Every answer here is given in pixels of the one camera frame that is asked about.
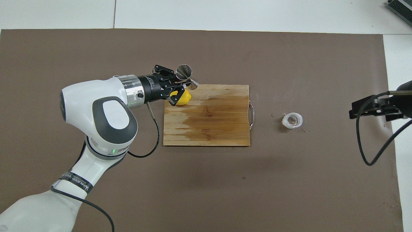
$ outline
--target robotic arm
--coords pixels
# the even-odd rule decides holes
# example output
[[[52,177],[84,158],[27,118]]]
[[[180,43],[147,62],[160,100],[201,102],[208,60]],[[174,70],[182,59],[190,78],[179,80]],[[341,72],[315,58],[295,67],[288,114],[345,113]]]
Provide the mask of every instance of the robotic arm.
[[[93,186],[125,157],[137,134],[138,124],[129,108],[146,103],[150,110],[149,102],[160,99],[175,106],[185,88],[197,88],[191,74],[185,64],[176,73],[156,65],[153,74],[113,76],[64,88],[62,117],[85,134],[81,156],[51,190],[22,198],[6,209],[0,215],[0,231],[71,231],[81,201],[87,203],[84,199]]]

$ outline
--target brown mat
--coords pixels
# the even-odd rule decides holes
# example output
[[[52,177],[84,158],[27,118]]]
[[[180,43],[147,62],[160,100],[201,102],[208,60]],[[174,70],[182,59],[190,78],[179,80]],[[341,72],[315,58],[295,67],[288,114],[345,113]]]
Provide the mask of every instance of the brown mat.
[[[0,212],[49,189],[83,134],[65,124],[60,90],[86,80],[189,64],[203,84],[249,85],[250,147],[164,147],[125,158],[88,200],[117,231],[402,231],[393,144],[373,167],[359,154],[351,102],[387,91],[381,35],[134,29],[2,30]],[[164,102],[152,104],[163,128]],[[303,116],[287,130],[283,114]],[[145,107],[131,151],[156,142]],[[391,134],[362,118],[372,157]],[[90,206],[74,231],[110,231]]]

